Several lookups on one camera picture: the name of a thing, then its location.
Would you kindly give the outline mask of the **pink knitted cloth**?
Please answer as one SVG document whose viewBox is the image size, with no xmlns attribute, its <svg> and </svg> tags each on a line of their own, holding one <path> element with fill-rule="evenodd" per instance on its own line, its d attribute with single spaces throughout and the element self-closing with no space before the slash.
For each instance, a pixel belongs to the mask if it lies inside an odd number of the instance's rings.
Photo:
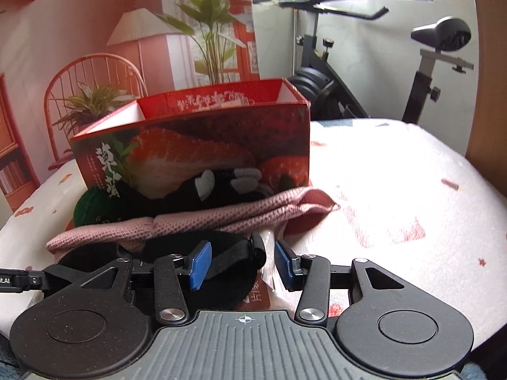
<svg viewBox="0 0 507 380">
<path fill-rule="evenodd" d="M 309 216 L 318 219 L 340 209 L 323 190 L 300 187 L 270 196 L 258 202 L 223 208 L 163 214 L 102 225 L 84 225 L 51 239 L 46 249 L 59 262 L 72 250 L 89 244 L 113 243 L 130 252 L 139 252 L 153 238 L 188 231 L 225 231 L 237 234 L 278 227 L 300 219 L 303 229 L 312 227 Z"/>
</svg>

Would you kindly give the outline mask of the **black glove grey fingertips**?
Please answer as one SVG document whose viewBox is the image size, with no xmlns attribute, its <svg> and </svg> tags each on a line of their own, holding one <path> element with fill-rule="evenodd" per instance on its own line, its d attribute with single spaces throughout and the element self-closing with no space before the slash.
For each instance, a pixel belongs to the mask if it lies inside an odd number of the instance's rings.
<svg viewBox="0 0 507 380">
<path fill-rule="evenodd" d="M 261 177 L 257 168 L 207 169 L 157 198 L 148 198 L 120 181 L 112 206 L 119 219 L 130 220 L 257 202 L 273 195 L 271 187 L 261 183 Z"/>
</svg>

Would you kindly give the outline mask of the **green tasselled leaf cloth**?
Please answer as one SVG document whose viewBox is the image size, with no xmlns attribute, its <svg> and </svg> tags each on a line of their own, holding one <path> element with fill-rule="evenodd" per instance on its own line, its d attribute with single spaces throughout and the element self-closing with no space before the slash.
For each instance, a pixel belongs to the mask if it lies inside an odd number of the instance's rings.
<svg viewBox="0 0 507 380">
<path fill-rule="evenodd" d="M 116 201 L 99 187 L 88 189 L 77 201 L 73 212 L 75 227 L 114 223 L 118 220 Z"/>
</svg>

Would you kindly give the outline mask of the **patterned white tablecloth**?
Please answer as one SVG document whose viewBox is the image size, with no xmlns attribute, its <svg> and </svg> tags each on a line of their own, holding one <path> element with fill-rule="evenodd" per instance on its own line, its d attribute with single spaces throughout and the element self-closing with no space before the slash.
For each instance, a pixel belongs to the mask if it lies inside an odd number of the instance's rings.
<svg viewBox="0 0 507 380">
<path fill-rule="evenodd" d="M 310 126 L 309 183 L 340 209 L 311 228 L 295 219 L 275 241 L 332 263 L 366 258 L 460 311 L 480 345 L 506 323 L 506 204 L 461 155 L 419 126 L 371 119 Z M 1 230 L 5 269 L 55 262 L 46 244 L 76 228 L 87 187 L 63 165 Z"/>
</svg>

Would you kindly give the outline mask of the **white face mask package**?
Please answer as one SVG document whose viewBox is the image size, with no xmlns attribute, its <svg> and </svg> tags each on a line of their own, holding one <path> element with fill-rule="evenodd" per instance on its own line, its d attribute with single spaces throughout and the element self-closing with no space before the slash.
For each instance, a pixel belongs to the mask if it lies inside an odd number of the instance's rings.
<svg viewBox="0 0 507 380">
<path fill-rule="evenodd" d="M 276 235 L 275 227 L 265 227 L 258 230 L 266 249 L 266 263 L 258 272 L 253 288 L 234 309 L 236 311 L 269 311 L 285 310 L 291 316 L 297 307 L 299 293 L 287 291 L 281 281 L 274 260 Z"/>
</svg>

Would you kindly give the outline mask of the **red strawberry cardboard box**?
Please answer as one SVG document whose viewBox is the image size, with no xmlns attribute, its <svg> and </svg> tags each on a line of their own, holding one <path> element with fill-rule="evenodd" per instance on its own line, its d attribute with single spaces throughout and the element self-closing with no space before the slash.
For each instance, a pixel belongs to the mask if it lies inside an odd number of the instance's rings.
<svg viewBox="0 0 507 380">
<path fill-rule="evenodd" d="M 309 183 L 310 105 L 285 79 L 140 98 L 70 139 L 82 178 L 111 196 L 126 184 L 166 196 L 206 169 L 253 167 L 273 192 Z"/>
</svg>

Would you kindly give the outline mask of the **printed living room backdrop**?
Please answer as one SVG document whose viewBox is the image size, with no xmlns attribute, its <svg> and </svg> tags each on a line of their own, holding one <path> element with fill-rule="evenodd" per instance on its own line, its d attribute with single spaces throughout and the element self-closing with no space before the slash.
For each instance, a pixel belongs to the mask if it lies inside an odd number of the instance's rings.
<svg viewBox="0 0 507 380">
<path fill-rule="evenodd" d="M 259 78 L 252 0 L 1 0 L 1 72 L 36 179 L 67 149 L 52 81 L 88 55 L 139 70 L 151 94 Z"/>
</svg>

